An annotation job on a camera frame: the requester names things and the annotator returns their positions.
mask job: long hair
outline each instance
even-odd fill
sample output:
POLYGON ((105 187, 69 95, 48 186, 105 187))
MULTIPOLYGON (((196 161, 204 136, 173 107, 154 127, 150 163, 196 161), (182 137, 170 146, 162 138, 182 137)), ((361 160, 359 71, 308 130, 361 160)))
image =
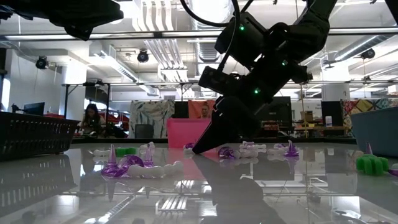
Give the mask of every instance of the long hair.
POLYGON ((100 114, 98 113, 97 105, 95 105, 94 103, 90 103, 89 105, 87 105, 85 118, 84 118, 83 122, 88 124, 88 123, 90 123, 91 120, 94 120, 94 122, 96 124, 98 124, 100 119, 101 119, 101 117, 100 117, 100 114), (95 112, 95 114, 94 114, 94 116, 92 118, 88 116, 88 110, 89 109, 91 109, 91 110, 93 110, 95 112))

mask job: patterned curtain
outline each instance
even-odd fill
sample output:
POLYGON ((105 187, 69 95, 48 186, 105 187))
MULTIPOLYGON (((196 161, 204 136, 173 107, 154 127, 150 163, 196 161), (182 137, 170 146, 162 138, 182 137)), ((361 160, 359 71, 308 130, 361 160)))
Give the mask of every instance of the patterned curtain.
POLYGON ((343 125, 349 127, 349 136, 352 136, 351 128, 353 124, 351 122, 351 115, 379 110, 384 108, 390 108, 398 106, 398 100, 383 98, 380 100, 343 100, 341 101, 341 110, 343 112, 343 125))
POLYGON ((166 138, 166 121, 174 114, 174 101, 131 102, 129 138, 135 138, 136 124, 151 124, 154 138, 166 138))

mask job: computer monitor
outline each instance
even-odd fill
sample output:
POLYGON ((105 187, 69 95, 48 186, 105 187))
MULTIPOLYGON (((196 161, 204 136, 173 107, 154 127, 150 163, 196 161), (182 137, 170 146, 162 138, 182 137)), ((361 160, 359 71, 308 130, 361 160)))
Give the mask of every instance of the computer monitor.
POLYGON ((24 114, 43 116, 44 102, 29 103, 29 104, 24 105, 24 114))

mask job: person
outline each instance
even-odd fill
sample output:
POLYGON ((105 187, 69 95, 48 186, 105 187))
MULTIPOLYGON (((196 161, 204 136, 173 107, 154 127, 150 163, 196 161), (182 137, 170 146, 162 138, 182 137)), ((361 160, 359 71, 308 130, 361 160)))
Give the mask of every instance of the person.
POLYGON ((210 113, 210 107, 207 102, 204 102, 203 105, 201 106, 201 119, 210 119, 211 118, 211 113, 210 113))
POLYGON ((96 131, 98 134, 101 133, 102 125, 105 125, 105 120, 98 113, 98 108, 95 104, 90 103, 86 108, 86 113, 81 122, 81 128, 83 128, 84 134, 89 134, 96 131))

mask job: reflective table surface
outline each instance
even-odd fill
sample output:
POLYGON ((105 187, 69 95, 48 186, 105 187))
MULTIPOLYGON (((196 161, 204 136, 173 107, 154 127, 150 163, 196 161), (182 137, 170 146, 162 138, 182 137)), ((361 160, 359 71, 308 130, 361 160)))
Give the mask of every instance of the reflective table surface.
POLYGON ((296 159, 260 153, 240 161, 156 146, 155 165, 182 161, 183 172, 106 179, 107 158, 90 153, 105 144, 2 162, 0 223, 398 223, 398 178, 357 173, 355 145, 296 144, 296 159))

